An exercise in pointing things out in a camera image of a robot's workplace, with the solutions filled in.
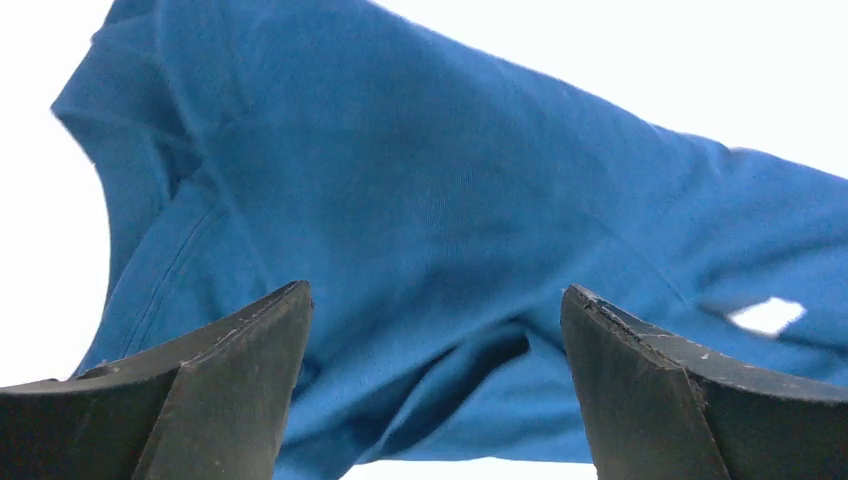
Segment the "navy blue printed t-shirt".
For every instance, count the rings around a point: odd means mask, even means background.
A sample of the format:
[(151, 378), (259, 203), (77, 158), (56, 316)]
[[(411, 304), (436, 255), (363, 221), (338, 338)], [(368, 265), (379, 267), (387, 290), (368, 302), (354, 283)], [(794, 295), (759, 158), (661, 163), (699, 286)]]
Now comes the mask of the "navy blue printed t-shirt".
[(88, 370), (293, 281), (316, 304), (278, 479), (584, 462), (579, 284), (847, 381), (847, 183), (639, 119), (367, 1), (117, 1), (53, 112), (111, 234)]

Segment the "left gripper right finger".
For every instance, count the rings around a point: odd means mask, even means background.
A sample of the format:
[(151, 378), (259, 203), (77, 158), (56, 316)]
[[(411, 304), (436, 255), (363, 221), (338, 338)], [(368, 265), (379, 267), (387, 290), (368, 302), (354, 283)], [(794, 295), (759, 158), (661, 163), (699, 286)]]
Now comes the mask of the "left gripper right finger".
[(561, 328), (601, 479), (843, 479), (847, 391), (759, 368), (573, 285)]

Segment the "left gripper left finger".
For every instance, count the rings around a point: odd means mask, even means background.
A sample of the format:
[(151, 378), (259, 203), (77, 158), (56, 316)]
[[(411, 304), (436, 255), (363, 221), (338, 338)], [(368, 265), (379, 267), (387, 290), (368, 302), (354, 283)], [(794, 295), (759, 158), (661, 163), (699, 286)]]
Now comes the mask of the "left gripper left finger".
[(5, 479), (269, 479), (314, 311), (290, 283), (75, 378), (1, 391)]

